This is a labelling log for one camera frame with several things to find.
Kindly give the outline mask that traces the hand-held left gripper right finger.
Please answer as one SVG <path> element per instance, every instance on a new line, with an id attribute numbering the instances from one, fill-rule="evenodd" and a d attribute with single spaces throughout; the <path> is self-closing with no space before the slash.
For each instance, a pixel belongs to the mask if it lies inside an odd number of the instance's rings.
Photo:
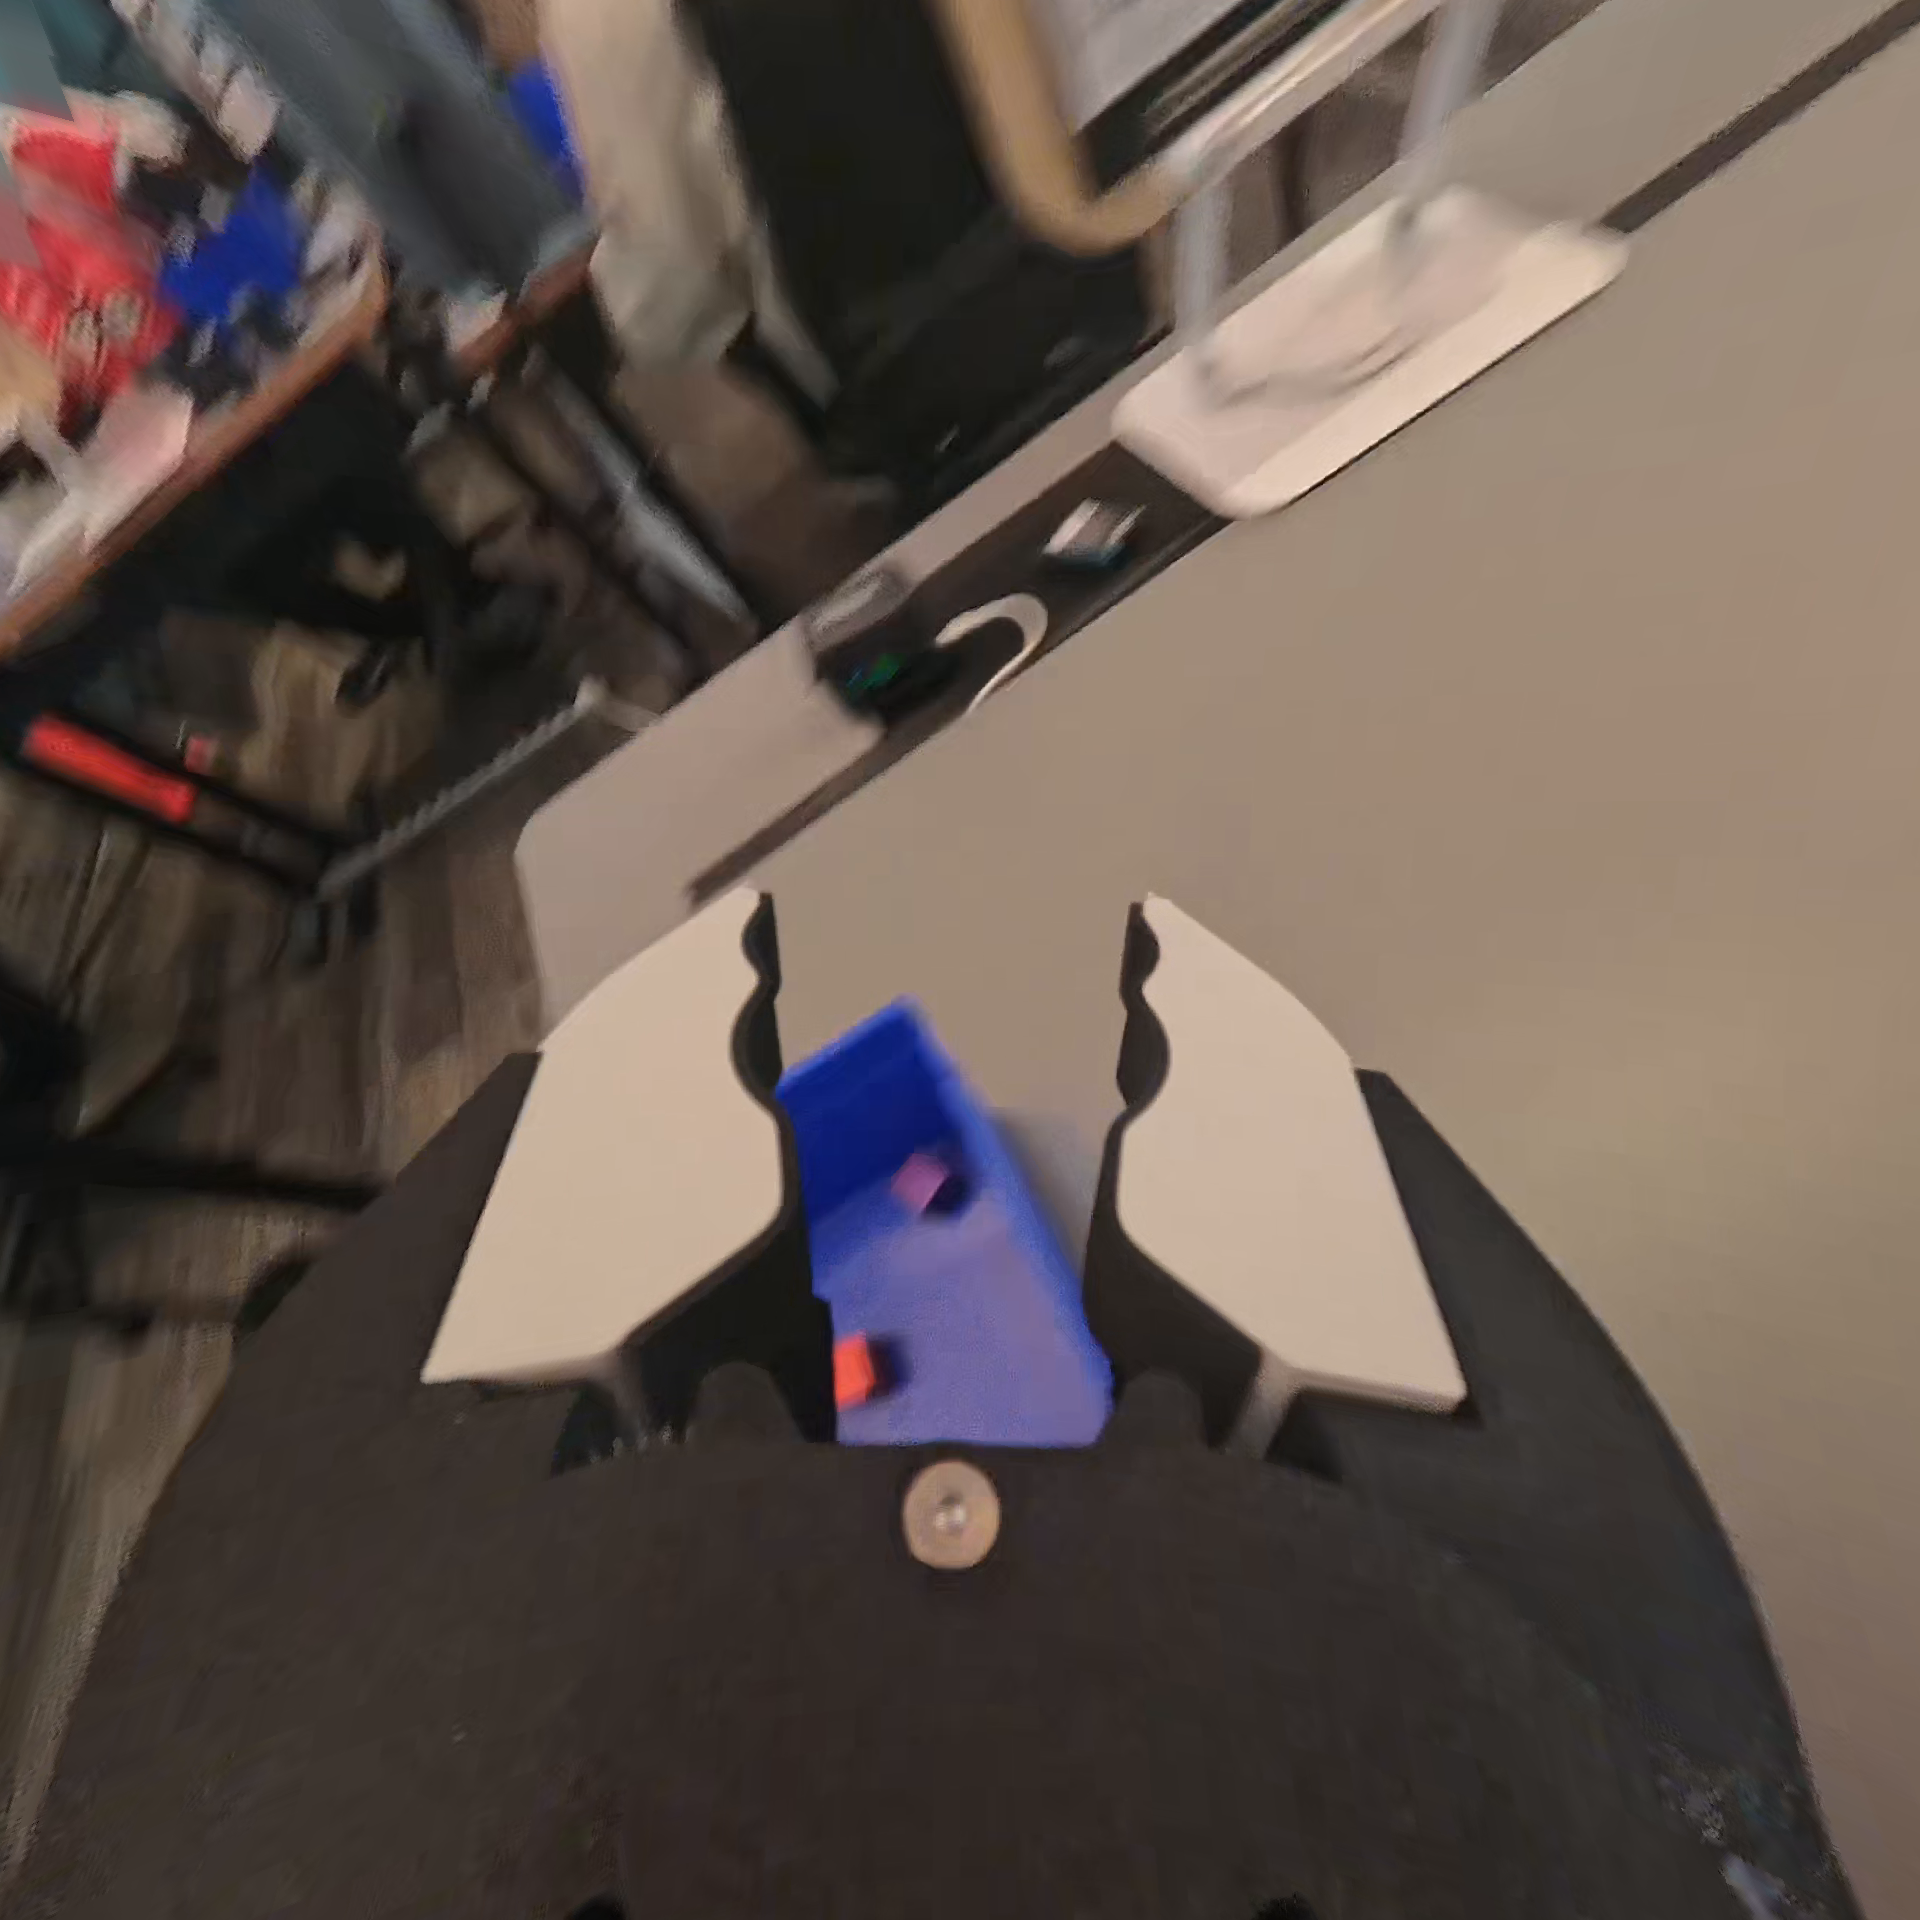
<path id="1" fill-rule="evenodd" d="M 1120 1113 L 1083 1301 L 1117 1387 L 1172 1376 L 1211 1449 L 1306 1397 L 1456 1414 L 1471 1385 L 1351 1053 L 1167 895 L 1128 911 Z"/>

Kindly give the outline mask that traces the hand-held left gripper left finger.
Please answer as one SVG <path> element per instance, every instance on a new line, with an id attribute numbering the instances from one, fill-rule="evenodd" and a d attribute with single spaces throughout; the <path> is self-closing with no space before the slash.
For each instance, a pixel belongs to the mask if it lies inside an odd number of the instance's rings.
<path id="1" fill-rule="evenodd" d="M 552 1027 L 424 1385 L 587 1385 L 656 1434 L 744 1361 L 808 1440 L 834 1437 L 780 985 L 778 904 L 736 886 Z"/>

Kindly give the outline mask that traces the blue plastic bin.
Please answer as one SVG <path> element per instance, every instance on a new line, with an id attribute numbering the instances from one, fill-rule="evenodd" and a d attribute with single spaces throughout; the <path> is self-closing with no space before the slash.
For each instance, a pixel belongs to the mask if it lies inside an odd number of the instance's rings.
<path id="1" fill-rule="evenodd" d="M 891 1398 L 836 1410 L 857 1449 L 965 1441 L 1091 1443 L 1114 1402 L 1074 1259 L 1013 1134 L 931 1018 L 897 999 L 784 1070 L 780 1099 L 801 1151 L 812 1287 L 850 1333 L 891 1336 Z M 941 1147 L 975 1183 L 957 1215 L 909 1215 L 889 1181 Z"/>

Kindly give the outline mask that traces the black charging box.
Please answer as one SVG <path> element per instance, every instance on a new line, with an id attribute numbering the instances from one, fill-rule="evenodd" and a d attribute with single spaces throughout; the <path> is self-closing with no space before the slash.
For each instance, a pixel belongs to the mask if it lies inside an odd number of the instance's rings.
<path id="1" fill-rule="evenodd" d="M 963 677 L 919 589 L 891 563 L 845 577 L 801 614 L 815 678 L 852 714 L 883 728 L 949 697 Z"/>

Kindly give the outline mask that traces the red black tool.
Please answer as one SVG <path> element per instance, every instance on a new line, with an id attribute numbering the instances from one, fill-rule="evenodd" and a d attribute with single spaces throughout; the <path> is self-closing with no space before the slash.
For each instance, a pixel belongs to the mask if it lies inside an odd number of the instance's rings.
<path id="1" fill-rule="evenodd" d="M 339 827 L 67 710 L 5 722 L 3 759 L 13 774 L 292 897 L 317 895 L 349 845 Z"/>

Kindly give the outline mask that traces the white tablet stand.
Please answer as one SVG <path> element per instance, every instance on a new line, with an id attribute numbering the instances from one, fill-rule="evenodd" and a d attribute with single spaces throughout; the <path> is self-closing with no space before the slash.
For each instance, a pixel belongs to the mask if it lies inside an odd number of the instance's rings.
<path id="1" fill-rule="evenodd" d="M 1114 439 L 1231 520 L 1281 512 L 1605 293 L 1626 239 L 1449 179 L 1449 126 L 1492 1 L 1337 3 L 1156 157 L 1172 197 L 1172 339 Z M 1388 194 L 1255 293 L 1231 280 L 1233 169 L 1432 23 Z"/>

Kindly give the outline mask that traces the cluttered wooden desk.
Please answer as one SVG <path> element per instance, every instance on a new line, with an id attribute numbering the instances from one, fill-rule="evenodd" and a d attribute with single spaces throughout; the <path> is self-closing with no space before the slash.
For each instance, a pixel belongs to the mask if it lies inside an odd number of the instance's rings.
<path id="1" fill-rule="evenodd" d="M 416 485 L 416 413 L 376 360 L 392 310 L 371 246 L 300 345 L 187 418 L 167 474 L 8 592 L 5 683 L 175 614 L 353 640 L 373 683 L 411 654 L 458 677 L 536 656 L 555 594 L 487 576 Z"/>

